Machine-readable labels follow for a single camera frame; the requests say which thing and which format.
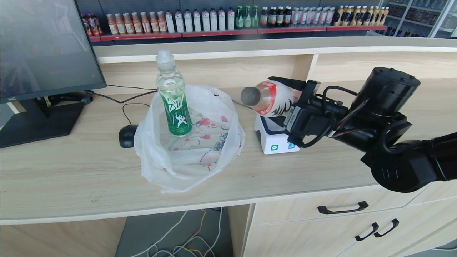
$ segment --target computer mouse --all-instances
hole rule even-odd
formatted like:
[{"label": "computer mouse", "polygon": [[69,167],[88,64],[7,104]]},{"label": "computer mouse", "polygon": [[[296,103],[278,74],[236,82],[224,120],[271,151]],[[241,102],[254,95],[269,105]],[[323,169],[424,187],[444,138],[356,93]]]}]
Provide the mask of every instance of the computer mouse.
[{"label": "computer mouse", "polygon": [[138,125],[127,125],[119,131],[119,144],[122,148],[131,148],[134,144],[135,132]]}]

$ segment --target computer monitor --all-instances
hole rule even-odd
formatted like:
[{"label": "computer monitor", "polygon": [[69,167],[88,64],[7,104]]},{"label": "computer monitor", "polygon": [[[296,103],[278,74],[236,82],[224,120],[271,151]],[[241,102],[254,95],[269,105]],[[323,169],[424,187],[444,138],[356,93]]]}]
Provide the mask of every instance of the computer monitor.
[{"label": "computer monitor", "polygon": [[83,103],[37,98],[106,87],[74,0],[0,1],[0,103],[19,101],[0,148],[68,135]]}]

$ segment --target green bottle label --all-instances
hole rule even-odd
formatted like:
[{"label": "green bottle label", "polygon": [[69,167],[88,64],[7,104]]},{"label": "green bottle label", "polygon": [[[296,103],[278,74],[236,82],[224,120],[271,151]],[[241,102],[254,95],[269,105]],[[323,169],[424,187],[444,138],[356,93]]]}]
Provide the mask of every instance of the green bottle label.
[{"label": "green bottle label", "polygon": [[177,136],[189,133],[192,130],[192,121],[185,94],[172,95],[167,91],[161,91],[160,95],[164,101],[170,133]]}]

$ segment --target white plastic bag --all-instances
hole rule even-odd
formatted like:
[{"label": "white plastic bag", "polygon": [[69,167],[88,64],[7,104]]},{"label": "white plastic bag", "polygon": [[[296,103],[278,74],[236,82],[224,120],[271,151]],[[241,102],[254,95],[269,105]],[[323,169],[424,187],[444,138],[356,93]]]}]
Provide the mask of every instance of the white plastic bag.
[{"label": "white plastic bag", "polygon": [[168,131],[159,93],[135,133],[141,175],[161,186],[162,193],[188,191],[220,172],[244,145],[245,133],[230,96],[210,86],[186,85],[186,99],[193,123],[188,136]]}]

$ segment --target black handle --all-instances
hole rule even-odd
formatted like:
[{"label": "black handle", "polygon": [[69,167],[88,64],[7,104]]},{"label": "black handle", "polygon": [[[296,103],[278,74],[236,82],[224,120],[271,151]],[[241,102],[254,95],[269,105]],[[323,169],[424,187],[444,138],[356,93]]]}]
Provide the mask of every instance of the black handle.
[{"label": "black handle", "polygon": [[394,228],[396,228],[400,224],[400,221],[398,219],[393,219],[392,223],[393,223],[392,228],[389,229],[386,233],[381,235],[378,232],[376,232],[376,233],[374,233],[374,237],[383,237],[383,236],[387,235],[387,233],[391,232]]},{"label": "black handle", "polygon": [[327,209],[327,206],[318,206],[317,209],[322,214],[339,214],[339,213],[361,211],[361,210],[365,210],[368,207],[368,204],[365,201],[359,202],[358,204],[359,204],[359,208],[353,209],[353,210],[347,210],[347,211],[331,211],[331,210]]},{"label": "black handle", "polygon": [[372,224],[372,227],[373,227],[373,230],[368,235],[366,235],[365,237],[356,236],[356,240],[357,241],[362,241],[365,238],[371,236],[374,232],[377,231],[377,229],[379,228],[379,225],[375,222],[375,223]]}]

